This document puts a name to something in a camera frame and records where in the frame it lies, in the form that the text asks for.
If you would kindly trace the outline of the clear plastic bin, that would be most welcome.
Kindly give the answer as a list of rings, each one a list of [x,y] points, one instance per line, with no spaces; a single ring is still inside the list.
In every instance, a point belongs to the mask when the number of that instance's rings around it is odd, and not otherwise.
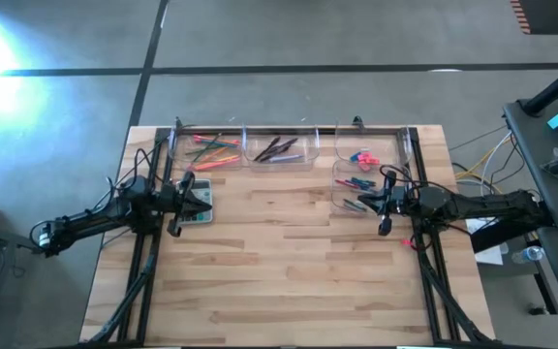
[[[335,129],[334,148],[339,159],[350,161],[357,152],[370,153],[380,164],[404,166],[413,156],[411,135],[407,127],[341,126]]]
[[[248,162],[248,167],[254,172],[309,171],[320,155],[320,135],[317,126],[244,126],[242,136],[243,155]],[[303,157],[277,163],[254,161],[254,158],[277,136],[281,139],[276,145],[297,138],[287,151],[277,156],[302,154]]]
[[[193,163],[195,155],[193,156],[186,156],[184,153],[193,151],[200,148],[205,148],[207,143],[196,143],[193,139],[194,135],[200,135],[209,138],[215,138],[218,133],[222,133],[222,136],[219,140],[239,140],[240,147],[230,147],[230,150],[223,153],[219,159],[234,155],[240,156],[240,163],[239,164],[230,164],[224,167],[217,167],[214,169],[210,169],[208,171],[194,171],[197,173],[201,172],[217,172],[217,171],[235,171],[240,170],[243,163],[243,136],[242,131],[239,128],[219,128],[219,129],[209,129],[209,128],[185,128],[182,131],[179,131],[175,135],[175,139],[171,142],[170,145],[170,157],[173,159],[174,165],[178,169],[182,170],[190,170],[191,167],[196,165],[205,164],[202,162],[202,158],[209,154],[212,150],[207,151],[202,155],[202,157],[196,162]]]
[[[331,209],[334,214],[347,216],[351,218],[377,218],[377,215],[370,208],[366,207],[366,204],[362,203],[357,199],[360,194],[378,194],[382,191],[384,184],[383,173],[387,171],[395,171],[397,173],[397,187],[406,186],[407,188],[412,187],[412,183],[408,178],[410,173],[405,167],[397,167],[395,164],[392,165],[372,165],[369,172],[364,172],[358,166],[358,163],[352,163],[345,160],[337,160],[332,166],[331,174],[331,186],[330,186],[330,198],[331,198]],[[375,192],[362,191],[359,189],[350,188],[334,182],[334,179],[343,179],[350,181],[351,177],[357,177],[362,179],[367,179],[376,182]],[[367,208],[366,212],[354,211],[343,207],[343,200],[348,199],[354,201]]]

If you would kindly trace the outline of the purple pen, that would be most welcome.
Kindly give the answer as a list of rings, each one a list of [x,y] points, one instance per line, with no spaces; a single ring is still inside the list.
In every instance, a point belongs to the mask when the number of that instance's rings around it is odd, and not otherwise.
[[[261,158],[261,161],[267,161],[271,157],[277,156],[278,154],[287,151],[291,145],[292,145],[291,142],[285,142],[279,145],[275,145],[268,151],[268,153],[264,157]]]

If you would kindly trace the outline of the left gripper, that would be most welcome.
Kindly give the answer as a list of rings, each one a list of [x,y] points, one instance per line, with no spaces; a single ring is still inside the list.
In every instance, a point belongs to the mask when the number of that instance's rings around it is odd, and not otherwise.
[[[182,228],[179,220],[185,217],[212,217],[212,208],[206,210],[194,210],[193,205],[199,207],[212,207],[210,197],[198,197],[191,193],[191,188],[195,182],[195,175],[191,171],[186,171],[179,181],[179,184],[165,183],[159,192],[157,199],[158,210],[166,213],[173,213],[174,217],[170,221],[167,231],[174,237],[179,238]]]

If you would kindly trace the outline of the black gel pen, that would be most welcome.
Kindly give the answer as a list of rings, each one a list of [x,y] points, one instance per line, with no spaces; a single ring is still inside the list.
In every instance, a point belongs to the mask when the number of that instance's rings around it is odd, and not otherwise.
[[[297,141],[297,138],[294,138],[294,139],[291,139],[291,140],[289,140],[285,143],[278,144],[278,145],[273,145],[273,146],[269,147],[267,150],[265,150],[263,152],[263,154],[260,154],[256,158],[256,160],[258,162],[268,161],[270,158],[287,151],[296,141]]]

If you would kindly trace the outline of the dark green pencil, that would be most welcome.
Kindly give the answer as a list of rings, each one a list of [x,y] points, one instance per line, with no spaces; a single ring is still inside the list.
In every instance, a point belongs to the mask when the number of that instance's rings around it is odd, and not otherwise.
[[[217,140],[222,136],[222,133],[218,133],[214,139],[212,139],[209,143],[207,143],[207,145],[205,146],[205,148],[203,150],[201,150],[199,152],[199,154],[194,158],[193,163],[196,163],[204,153],[206,153],[207,150],[209,150],[216,142]]]

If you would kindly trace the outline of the white paper sheet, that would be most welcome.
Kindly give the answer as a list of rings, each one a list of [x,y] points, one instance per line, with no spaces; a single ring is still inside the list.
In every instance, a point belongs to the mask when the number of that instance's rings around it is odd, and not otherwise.
[[[465,221],[466,226],[468,228],[468,232],[472,235],[478,229],[488,227],[495,222],[494,218],[486,217],[486,218],[472,218],[467,219]],[[490,247],[485,249],[481,252],[475,253],[475,259],[477,263],[493,265],[493,266],[502,266],[503,265],[503,253],[501,251],[501,246],[496,245],[494,247]]]

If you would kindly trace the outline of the orange pencil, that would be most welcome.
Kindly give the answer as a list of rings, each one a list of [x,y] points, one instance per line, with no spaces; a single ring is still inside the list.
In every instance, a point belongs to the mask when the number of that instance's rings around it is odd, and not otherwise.
[[[210,162],[201,165],[196,165],[190,168],[191,171],[208,171],[217,167],[224,167],[230,164],[239,164],[240,158],[233,158],[225,161]]]
[[[212,150],[209,154],[205,155],[201,159],[201,161],[203,163],[217,161],[220,158],[220,156],[228,150],[230,150],[229,147],[218,147],[218,148]]]

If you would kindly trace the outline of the grey desk calculator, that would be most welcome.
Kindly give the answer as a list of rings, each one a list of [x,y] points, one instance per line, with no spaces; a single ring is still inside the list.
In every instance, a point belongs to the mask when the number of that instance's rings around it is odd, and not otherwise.
[[[191,193],[201,202],[212,206],[212,186],[209,179],[199,179],[191,189]],[[212,208],[205,211],[187,213],[178,219],[182,225],[209,224],[213,221]]]

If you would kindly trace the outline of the black desk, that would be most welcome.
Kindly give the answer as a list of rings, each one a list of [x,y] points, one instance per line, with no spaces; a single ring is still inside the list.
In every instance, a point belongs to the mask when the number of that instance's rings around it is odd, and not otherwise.
[[[552,227],[539,228],[538,235],[558,282],[558,178],[543,170],[543,165],[553,159],[553,150],[558,148],[558,130],[547,125],[558,113],[558,101],[535,116],[525,113],[523,107],[522,101],[506,104],[504,116],[554,221]]]

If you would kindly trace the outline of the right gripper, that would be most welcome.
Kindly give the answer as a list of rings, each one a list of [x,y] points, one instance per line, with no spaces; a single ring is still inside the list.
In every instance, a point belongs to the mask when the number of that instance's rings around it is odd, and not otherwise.
[[[364,204],[374,204],[381,202],[381,205],[366,205],[381,217],[378,228],[378,235],[387,236],[391,232],[393,214],[406,215],[409,212],[409,206],[416,202],[416,199],[409,193],[406,186],[397,187],[397,173],[395,171],[387,171],[383,173],[385,178],[381,194],[360,194],[357,199]]]

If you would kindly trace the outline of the dark teal pencil pink eraser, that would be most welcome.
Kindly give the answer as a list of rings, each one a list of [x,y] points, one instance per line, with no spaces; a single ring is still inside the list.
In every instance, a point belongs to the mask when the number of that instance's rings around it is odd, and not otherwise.
[[[186,153],[184,153],[184,155],[186,155],[186,156],[193,156],[193,155],[197,156],[198,154],[205,153],[207,151],[214,150],[214,149],[219,149],[219,148],[222,148],[222,147],[213,145],[210,148],[200,148],[200,149],[196,149],[196,150],[193,150],[193,151],[186,152]]]

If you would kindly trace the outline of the clear water bottle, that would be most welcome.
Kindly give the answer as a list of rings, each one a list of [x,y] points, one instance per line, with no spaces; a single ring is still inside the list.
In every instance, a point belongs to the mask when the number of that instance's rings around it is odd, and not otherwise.
[[[544,257],[544,250],[540,246],[529,246],[511,255],[515,264],[528,264],[540,261]]]

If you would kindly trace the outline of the hazard striped floor mat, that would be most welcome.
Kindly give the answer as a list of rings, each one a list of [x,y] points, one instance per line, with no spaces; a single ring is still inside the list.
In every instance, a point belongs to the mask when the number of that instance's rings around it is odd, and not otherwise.
[[[522,33],[558,35],[558,0],[509,0]]]

